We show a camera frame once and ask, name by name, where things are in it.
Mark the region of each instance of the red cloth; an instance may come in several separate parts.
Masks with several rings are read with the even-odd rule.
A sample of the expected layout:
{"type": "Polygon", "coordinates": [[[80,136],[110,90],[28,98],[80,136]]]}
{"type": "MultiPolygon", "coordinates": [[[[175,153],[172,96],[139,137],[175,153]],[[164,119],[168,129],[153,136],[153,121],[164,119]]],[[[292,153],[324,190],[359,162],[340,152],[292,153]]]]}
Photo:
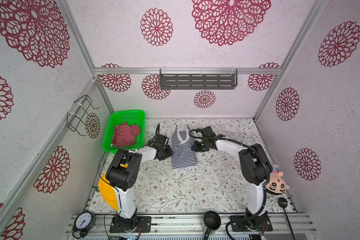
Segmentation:
{"type": "Polygon", "coordinates": [[[136,124],[129,126],[127,122],[115,126],[112,144],[115,146],[132,146],[135,144],[136,136],[141,129],[136,124]]]}

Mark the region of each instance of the wall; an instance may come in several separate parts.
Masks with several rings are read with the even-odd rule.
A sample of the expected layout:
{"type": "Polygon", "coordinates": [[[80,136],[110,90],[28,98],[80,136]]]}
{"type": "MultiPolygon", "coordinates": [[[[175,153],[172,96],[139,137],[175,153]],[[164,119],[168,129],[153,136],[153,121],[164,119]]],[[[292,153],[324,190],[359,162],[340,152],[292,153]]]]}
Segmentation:
{"type": "Polygon", "coordinates": [[[21,239],[61,239],[71,216],[82,212],[87,203],[109,118],[98,90],[89,96],[99,109],[89,107],[90,117],[78,112],[86,123],[80,123],[78,130],[86,136],[68,130],[20,204],[25,214],[21,239]]]}
{"type": "Polygon", "coordinates": [[[91,79],[55,2],[13,2],[0,3],[0,206],[91,79]]]}
{"type": "MultiPolygon", "coordinates": [[[[117,74],[101,76],[101,79],[115,79],[117,74]]],[[[266,90],[255,91],[243,82],[249,75],[238,76],[234,90],[161,90],[159,76],[155,74],[133,74],[132,84],[124,92],[106,88],[114,111],[142,109],[148,118],[251,118],[266,90]]]]}
{"type": "Polygon", "coordinates": [[[258,124],[320,238],[360,239],[360,0],[327,3],[258,124]]]}
{"type": "MultiPolygon", "coordinates": [[[[68,0],[97,67],[279,67],[312,2],[68,0]]],[[[115,111],[139,108],[153,118],[251,118],[273,79],[240,75],[234,91],[197,95],[161,91],[158,76],[147,76],[102,76],[115,111]]]]}

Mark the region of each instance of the black round object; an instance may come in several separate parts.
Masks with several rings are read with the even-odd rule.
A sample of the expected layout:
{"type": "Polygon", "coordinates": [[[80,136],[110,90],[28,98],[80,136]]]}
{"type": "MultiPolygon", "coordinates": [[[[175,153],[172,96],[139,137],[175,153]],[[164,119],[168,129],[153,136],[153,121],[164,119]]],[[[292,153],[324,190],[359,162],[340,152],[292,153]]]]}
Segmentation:
{"type": "Polygon", "coordinates": [[[204,235],[203,240],[207,240],[209,237],[209,234],[211,233],[211,230],[217,230],[221,225],[221,219],[220,216],[214,212],[214,211],[207,211],[204,214],[203,221],[205,226],[207,227],[207,230],[204,235]]]}
{"type": "Polygon", "coordinates": [[[283,197],[279,197],[278,203],[282,209],[285,209],[288,206],[288,200],[283,197]]]}

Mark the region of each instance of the clock face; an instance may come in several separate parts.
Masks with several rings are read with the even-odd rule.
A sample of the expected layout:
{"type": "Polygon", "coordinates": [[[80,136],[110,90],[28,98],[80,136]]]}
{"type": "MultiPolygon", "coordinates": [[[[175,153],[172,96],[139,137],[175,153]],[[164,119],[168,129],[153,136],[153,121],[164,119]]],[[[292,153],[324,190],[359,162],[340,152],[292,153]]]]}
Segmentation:
{"type": "Polygon", "coordinates": [[[78,229],[83,229],[83,228],[85,228],[86,226],[88,226],[89,225],[89,223],[91,222],[91,220],[92,220],[92,216],[91,216],[91,214],[89,214],[89,213],[83,213],[83,214],[81,214],[78,218],[77,218],[77,220],[76,220],[76,227],[78,228],[78,229]]]}

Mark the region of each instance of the floral tablecloth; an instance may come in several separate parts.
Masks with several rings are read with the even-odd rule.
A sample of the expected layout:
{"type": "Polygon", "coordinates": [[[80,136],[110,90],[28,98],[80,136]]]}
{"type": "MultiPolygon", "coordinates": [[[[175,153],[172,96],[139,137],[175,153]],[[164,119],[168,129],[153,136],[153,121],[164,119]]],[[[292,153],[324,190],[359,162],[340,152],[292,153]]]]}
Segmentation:
{"type": "MultiPolygon", "coordinates": [[[[194,128],[211,126],[216,134],[239,139],[247,145],[263,145],[250,119],[147,119],[145,142],[154,136],[158,123],[160,133],[168,136],[169,140],[176,124],[190,124],[194,128]]],[[[133,186],[138,212],[244,212],[249,198],[249,183],[241,173],[239,159],[214,149],[196,155],[197,166],[176,170],[172,169],[170,158],[142,163],[133,186]]],[[[102,174],[108,169],[113,156],[108,155],[102,174]]],[[[277,203],[279,197],[287,195],[267,194],[266,209],[269,212],[283,211],[277,203]]],[[[95,192],[89,210],[95,213],[115,212],[99,192],[95,192]]],[[[286,210],[293,212],[290,204],[286,210]]]]}

